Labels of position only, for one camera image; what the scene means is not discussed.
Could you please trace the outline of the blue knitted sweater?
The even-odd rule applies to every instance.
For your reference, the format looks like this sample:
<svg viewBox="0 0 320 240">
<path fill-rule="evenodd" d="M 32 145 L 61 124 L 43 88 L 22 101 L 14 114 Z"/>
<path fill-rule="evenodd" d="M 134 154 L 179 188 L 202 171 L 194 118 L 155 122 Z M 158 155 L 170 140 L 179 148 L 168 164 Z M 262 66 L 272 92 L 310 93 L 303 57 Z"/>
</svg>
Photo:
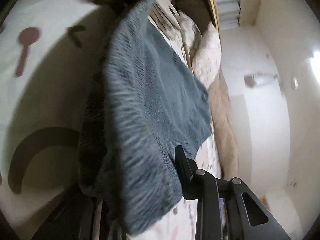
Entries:
<svg viewBox="0 0 320 240">
<path fill-rule="evenodd" d="M 127 232 L 150 228 L 180 201 L 174 152 L 195 158 L 211 135 L 208 92 L 149 21 L 140 0 L 118 22 L 103 63 L 105 143 L 100 193 L 116 191 Z"/>
</svg>

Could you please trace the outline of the wooden headboard shelf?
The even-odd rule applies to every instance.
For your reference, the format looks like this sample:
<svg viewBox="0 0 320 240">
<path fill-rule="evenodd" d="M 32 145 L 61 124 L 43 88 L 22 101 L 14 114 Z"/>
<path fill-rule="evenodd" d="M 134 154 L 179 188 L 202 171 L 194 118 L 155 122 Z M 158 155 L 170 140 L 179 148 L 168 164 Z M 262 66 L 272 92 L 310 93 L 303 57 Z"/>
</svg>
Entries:
<svg viewBox="0 0 320 240">
<path fill-rule="evenodd" d="M 214 0 L 171 0 L 171 2 L 176 10 L 185 13 L 195 22 L 201 34 L 204 34 L 210 23 L 219 28 Z"/>
</svg>

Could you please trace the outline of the beige fleece blanket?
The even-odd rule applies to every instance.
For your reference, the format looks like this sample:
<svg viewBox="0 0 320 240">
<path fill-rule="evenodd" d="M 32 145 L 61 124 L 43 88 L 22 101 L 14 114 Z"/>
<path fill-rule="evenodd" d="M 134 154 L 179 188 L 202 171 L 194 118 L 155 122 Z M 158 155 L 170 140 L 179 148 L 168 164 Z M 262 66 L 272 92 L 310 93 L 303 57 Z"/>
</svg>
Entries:
<svg viewBox="0 0 320 240">
<path fill-rule="evenodd" d="M 239 145 L 232 122 L 232 108 L 222 71 L 209 88 L 209 106 L 212 114 L 214 137 L 222 170 L 222 178 L 231 180 L 239 175 Z"/>
</svg>

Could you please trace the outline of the grey curtain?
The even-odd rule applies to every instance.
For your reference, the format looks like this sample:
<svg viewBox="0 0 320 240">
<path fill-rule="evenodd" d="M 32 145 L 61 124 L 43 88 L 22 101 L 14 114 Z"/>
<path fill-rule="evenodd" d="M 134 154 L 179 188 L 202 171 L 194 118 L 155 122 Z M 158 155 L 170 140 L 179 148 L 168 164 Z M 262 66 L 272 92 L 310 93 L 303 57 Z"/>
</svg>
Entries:
<svg viewBox="0 0 320 240">
<path fill-rule="evenodd" d="M 236 28 L 240 19 L 240 0 L 216 0 L 221 30 Z"/>
</svg>

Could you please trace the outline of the bunny print bed sheet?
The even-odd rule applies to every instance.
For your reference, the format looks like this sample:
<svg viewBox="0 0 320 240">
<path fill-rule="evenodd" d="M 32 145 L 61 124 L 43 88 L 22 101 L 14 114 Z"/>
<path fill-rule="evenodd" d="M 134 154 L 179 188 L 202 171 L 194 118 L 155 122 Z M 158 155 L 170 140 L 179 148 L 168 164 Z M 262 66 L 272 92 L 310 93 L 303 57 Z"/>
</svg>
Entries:
<svg viewBox="0 0 320 240">
<path fill-rule="evenodd" d="M 84 0 L 19 0 L 1 33 L 1 239 L 33 237 L 59 204 L 45 239 L 89 239 L 98 225 L 94 196 L 78 182 L 76 159 L 92 136 L 87 161 L 105 153 L 114 119 L 104 114 L 99 49 L 114 12 Z"/>
</svg>

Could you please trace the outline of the fluffy pink pillow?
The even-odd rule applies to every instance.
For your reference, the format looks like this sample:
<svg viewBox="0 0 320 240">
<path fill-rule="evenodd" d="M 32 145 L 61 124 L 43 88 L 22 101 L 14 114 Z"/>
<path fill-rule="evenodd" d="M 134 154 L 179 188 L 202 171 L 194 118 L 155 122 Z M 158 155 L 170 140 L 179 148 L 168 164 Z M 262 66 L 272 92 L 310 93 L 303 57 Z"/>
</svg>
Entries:
<svg viewBox="0 0 320 240">
<path fill-rule="evenodd" d="M 191 64 L 195 77 L 207 90 L 220 70 L 221 53 L 219 32 L 210 22 Z"/>
</svg>

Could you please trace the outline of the beige curtain valance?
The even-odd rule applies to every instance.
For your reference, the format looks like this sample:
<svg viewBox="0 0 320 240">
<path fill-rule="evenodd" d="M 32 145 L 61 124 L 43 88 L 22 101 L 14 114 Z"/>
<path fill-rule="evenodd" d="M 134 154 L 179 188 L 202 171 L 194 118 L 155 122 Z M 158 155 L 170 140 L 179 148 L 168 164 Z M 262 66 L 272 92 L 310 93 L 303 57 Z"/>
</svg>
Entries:
<svg viewBox="0 0 320 240">
<path fill-rule="evenodd" d="M 241 27 L 254 25 L 257 18 L 261 0 L 240 0 L 240 18 Z"/>
</svg>

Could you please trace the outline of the hanging white bottle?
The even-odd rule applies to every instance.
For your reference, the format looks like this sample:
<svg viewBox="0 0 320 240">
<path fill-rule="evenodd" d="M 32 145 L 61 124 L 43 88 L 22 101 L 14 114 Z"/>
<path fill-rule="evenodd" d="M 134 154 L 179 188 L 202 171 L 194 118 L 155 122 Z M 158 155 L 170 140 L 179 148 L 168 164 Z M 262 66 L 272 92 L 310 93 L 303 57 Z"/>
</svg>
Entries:
<svg viewBox="0 0 320 240">
<path fill-rule="evenodd" d="M 257 88 L 272 84 L 278 79 L 277 74 L 256 72 L 244 76 L 245 85 L 249 88 Z"/>
</svg>

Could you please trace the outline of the round white ceiling fixture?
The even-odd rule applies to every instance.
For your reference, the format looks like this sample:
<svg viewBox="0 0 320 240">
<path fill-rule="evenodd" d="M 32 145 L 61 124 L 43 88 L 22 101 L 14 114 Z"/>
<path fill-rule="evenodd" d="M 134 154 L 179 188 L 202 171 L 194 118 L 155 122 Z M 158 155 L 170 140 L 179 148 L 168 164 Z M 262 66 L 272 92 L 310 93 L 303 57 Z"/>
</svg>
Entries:
<svg viewBox="0 0 320 240">
<path fill-rule="evenodd" d="M 298 80 L 296 77 L 291 78 L 291 88 L 292 88 L 292 90 L 298 89 Z"/>
</svg>

